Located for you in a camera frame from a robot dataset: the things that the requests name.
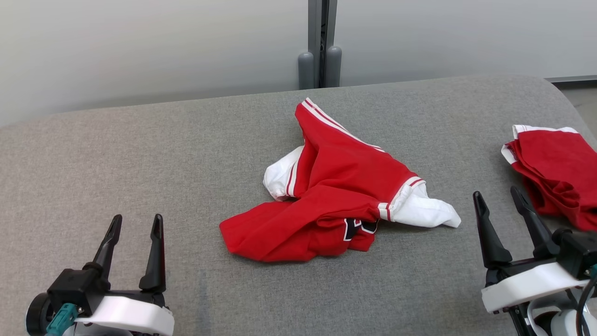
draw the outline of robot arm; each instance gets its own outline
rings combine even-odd
[[[489,220],[483,196],[473,194],[487,268],[481,290],[485,308],[494,314],[509,313],[520,336],[583,335],[581,328],[585,336],[597,335],[597,320],[585,306],[597,282],[597,234],[558,229],[552,235],[520,190],[512,187],[510,192],[535,249],[533,258],[512,261]],[[534,317],[535,309],[546,307],[559,310]]]
[[[92,262],[82,270],[65,269],[29,306],[31,336],[172,336],[174,317],[165,305],[164,223],[155,215],[151,251],[140,291],[111,290],[108,276],[122,216],[116,215]]]

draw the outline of gray floor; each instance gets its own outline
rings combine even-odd
[[[593,135],[597,136],[597,87],[569,88],[562,93],[583,117]]]

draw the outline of clothing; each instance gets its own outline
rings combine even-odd
[[[597,153],[570,127],[514,125],[501,153],[523,175],[540,215],[566,216],[581,230],[597,229]]]
[[[427,196],[425,181],[379,146],[349,133],[310,99],[297,106],[304,145],[266,169],[277,202],[220,224],[232,253],[260,261],[306,261],[367,251],[376,222],[457,227],[449,204]]]

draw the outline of white wall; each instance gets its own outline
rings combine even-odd
[[[306,0],[0,0],[0,126],[295,90]]]
[[[597,75],[595,0],[340,0],[342,86],[518,72]]]

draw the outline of gray table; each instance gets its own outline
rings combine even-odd
[[[293,113],[305,97],[425,178],[461,226],[386,222],[369,252],[304,264],[229,254],[218,225],[270,199],[264,169],[301,144]],[[500,155],[512,124],[571,126],[597,146],[556,88],[510,75],[99,109],[4,127],[3,333],[24,334],[31,299],[63,268],[91,260],[117,213],[124,222],[110,281],[135,289],[159,212],[176,335],[513,335],[509,316],[481,302],[471,198],[483,193],[514,258],[531,255],[509,195],[520,177]]]

